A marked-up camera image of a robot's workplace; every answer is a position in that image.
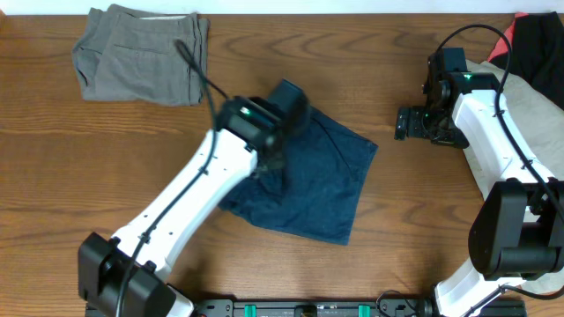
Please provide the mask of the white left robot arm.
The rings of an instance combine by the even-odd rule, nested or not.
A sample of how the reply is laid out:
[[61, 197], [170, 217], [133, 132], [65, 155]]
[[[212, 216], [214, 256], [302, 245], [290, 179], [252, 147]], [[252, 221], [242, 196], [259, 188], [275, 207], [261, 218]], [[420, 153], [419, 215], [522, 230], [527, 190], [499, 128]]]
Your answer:
[[194, 303], [168, 283], [190, 238], [219, 202], [260, 165], [278, 168], [288, 138], [310, 112], [283, 80], [262, 99], [227, 100], [189, 163], [110, 239], [91, 233], [78, 249], [78, 294], [87, 316], [191, 316]]

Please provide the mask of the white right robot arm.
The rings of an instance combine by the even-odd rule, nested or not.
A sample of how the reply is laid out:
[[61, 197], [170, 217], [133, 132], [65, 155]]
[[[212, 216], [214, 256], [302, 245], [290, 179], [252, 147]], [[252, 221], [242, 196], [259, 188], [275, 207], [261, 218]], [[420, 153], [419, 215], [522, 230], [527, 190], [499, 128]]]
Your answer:
[[399, 108], [394, 137], [473, 151], [485, 202], [469, 232], [468, 259], [416, 314], [524, 315], [495, 300], [563, 268], [563, 183], [524, 140], [494, 74], [469, 71], [461, 48], [438, 49], [427, 66], [427, 102]]

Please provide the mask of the khaki beige shorts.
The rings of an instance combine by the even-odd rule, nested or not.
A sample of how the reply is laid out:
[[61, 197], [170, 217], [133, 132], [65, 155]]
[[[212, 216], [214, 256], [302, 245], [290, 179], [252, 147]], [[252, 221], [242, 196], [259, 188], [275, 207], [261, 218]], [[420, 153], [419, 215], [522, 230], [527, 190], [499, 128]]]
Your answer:
[[[466, 60], [471, 72], [491, 72], [501, 79], [503, 70], [489, 62], [474, 63]], [[504, 86], [510, 115], [521, 134], [540, 162], [556, 179], [563, 181], [563, 110], [547, 97], [533, 89], [524, 79], [508, 75]], [[486, 200], [486, 176], [471, 148], [464, 149], [472, 175]], [[522, 289], [534, 293], [549, 293], [563, 286], [563, 269], [543, 275], [536, 281], [522, 284]]]

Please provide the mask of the navy blue shorts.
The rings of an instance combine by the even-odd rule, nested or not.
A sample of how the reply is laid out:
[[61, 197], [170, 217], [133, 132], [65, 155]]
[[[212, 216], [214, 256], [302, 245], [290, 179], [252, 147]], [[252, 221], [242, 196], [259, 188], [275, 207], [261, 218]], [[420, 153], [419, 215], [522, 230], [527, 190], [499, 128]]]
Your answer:
[[308, 128], [287, 144], [285, 167], [245, 179], [219, 207], [257, 227], [345, 246], [377, 150], [312, 108]]

